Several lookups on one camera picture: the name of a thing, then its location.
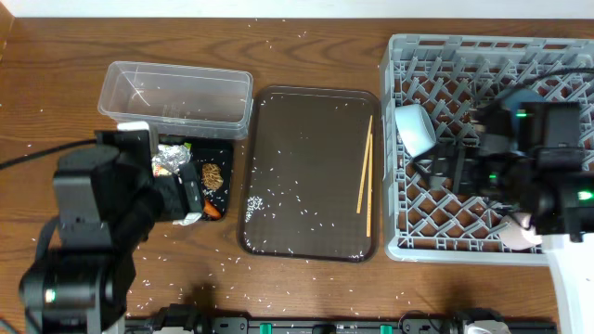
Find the yellow green snack wrapper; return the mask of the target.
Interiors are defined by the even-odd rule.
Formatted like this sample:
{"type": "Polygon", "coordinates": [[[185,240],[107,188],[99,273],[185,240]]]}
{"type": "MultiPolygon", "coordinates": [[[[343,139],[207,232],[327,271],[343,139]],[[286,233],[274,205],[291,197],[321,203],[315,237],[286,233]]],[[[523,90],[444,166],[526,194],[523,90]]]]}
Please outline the yellow green snack wrapper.
{"type": "Polygon", "coordinates": [[[157,153],[151,159],[153,175],[158,177],[179,173],[180,166],[190,159],[191,152],[186,145],[159,144],[157,153]]]}

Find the orange carrot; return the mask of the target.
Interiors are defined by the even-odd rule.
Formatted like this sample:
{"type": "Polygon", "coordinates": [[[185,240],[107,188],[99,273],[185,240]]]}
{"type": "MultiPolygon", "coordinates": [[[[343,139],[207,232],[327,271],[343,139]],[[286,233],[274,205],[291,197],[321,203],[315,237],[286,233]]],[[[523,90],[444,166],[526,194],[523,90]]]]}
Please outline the orange carrot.
{"type": "Polygon", "coordinates": [[[222,214],[207,199],[204,201],[203,213],[210,220],[214,220],[214,221],[219,220],[222,217],[222,214]]]}

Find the brown food scrap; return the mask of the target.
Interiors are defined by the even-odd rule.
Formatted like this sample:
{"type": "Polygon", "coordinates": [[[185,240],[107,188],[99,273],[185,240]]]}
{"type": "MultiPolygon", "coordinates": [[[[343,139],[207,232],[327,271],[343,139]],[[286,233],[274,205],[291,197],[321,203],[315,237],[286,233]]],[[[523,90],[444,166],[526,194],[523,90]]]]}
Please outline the brown food scrap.
{"type": "Polygon", "coordinates": [[[203,164],[201,174],[202,183],[210,190],[216,191],[224,184],[221,168],[215,163],[203,164]]]}

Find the light blue rice bowl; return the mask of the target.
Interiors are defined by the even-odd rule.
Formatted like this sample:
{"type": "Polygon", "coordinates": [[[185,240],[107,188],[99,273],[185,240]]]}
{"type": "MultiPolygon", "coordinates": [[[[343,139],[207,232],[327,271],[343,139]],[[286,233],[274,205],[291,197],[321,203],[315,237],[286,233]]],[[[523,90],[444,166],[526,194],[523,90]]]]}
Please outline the light blue rice bowl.
{"type": "Polygon", "coordinates": [[[427,152],[437,142],[432,120],[419,104],[398,107],[394,110],[397,131],[412,158],[427,152]]]}

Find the pink cup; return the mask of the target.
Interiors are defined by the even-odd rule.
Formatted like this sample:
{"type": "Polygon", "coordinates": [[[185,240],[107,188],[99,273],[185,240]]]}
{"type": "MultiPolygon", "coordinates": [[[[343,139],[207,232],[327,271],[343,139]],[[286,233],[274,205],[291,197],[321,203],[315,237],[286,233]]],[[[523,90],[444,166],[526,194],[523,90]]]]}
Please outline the pink cup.
{"type": "Polygon", "coordinates": [[[530,225],[531,214],[515,212],[506,215],[500,223],[504,227],[499,231],[499,239],[508,248],[514,251],[524,251],[539,246],[542,237],[536,233],[536,228],[530,225]]]}

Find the wooden chopstick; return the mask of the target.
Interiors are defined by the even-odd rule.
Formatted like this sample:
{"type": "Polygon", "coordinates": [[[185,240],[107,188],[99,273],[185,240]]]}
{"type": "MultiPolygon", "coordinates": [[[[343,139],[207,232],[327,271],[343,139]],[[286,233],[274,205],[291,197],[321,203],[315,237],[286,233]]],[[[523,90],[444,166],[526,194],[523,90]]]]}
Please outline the wooden chopstick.
{"type": "Polygon", "coordinates": [[[370,141],[371,141],[371,135],[372,135],[372,124],[373,124],[373,115],[369,116],[369,121],[368,121],[368,130],[367,130],[367,134],[366,134],[366,144],[365,144],[365,151],[364,151],[364,159],[363,159],[363,163],[362,163],[362,171],[361,171],[361,177],[360,177],[360,183],[359,183],[359,191],[358,191],[358,197],[357,197],[357,206],[356,206],[356,213],[360,214],[361,213],[361,208],[362,208],[362,202],[363,202],[363,194],[364,194],[364,185],[366,183],[366,175],[367,175],[367,169],[368,169],[368,156],[369,156],[369,151],[370,151],[370,141]]]}
{"type": "Polygon", "coordinates": [[[366,236],[371,237],[371,216],[372,216],[372,166],[373,166],[373,138],[372,134],[368,134],[368,202],[367,202],[367,225],[366,236]]]}

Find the white tissue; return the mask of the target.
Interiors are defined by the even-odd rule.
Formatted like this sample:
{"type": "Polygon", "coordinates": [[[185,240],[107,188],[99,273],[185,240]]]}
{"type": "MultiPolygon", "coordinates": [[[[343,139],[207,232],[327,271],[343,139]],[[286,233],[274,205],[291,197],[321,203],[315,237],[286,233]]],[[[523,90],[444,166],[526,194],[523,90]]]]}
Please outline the white tissue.
{"type": "Polygon", "coordinates": [[[197,223],[201,217],[202,217],[201,213],[191,212],[191,213],[188,213],[183,219],[173,220],[173,224],[174,225],[182,225],[182,226],[193,225],[193,224],[197,223]]]}

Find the dark blue plate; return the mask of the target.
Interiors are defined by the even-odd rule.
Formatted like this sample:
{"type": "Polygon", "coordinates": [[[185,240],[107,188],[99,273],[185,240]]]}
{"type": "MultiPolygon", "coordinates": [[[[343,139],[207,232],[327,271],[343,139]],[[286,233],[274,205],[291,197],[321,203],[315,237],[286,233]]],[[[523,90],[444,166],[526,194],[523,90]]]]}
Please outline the dark blue plate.
{"type": "Polygon", "coordinates": [[[530,89],[521,89],[515,91],[511,96],[502,99],[500,104],[503,109],[509,110],[512,113],[516,113],[522,108],[523,103],[531,102],[545,102],[546,99],[542,97],[538,92],[530,89]]]}

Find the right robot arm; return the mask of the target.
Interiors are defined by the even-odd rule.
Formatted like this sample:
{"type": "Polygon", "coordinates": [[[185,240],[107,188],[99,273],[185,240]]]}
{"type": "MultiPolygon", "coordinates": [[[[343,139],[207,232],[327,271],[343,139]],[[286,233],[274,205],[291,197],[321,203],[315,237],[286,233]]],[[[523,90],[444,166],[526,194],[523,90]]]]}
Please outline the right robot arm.
{"type": "Polygon", "coordinates": [[[480,144],[437,144],[422,179],[452,182],[456,194],[487,197],[530,216],[542,238],[564,333],[593,330],[593,173],[582,168],[576,102],[493,103],[478,109],[480,144]]]}

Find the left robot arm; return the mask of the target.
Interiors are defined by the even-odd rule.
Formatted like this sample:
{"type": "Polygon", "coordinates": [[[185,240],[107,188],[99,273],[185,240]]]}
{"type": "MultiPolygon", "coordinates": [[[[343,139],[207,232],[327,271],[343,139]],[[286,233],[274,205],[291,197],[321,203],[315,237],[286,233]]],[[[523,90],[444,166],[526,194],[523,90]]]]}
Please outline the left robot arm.
{"type": "Polygon", "coordinates": [[[133,253],[158,222],[201,212],[200,167],[155,176],[149,131],[102,131],[61,157],[58,216],[19,283],[29,333],[102,333],[124,319],[133,253]]]}

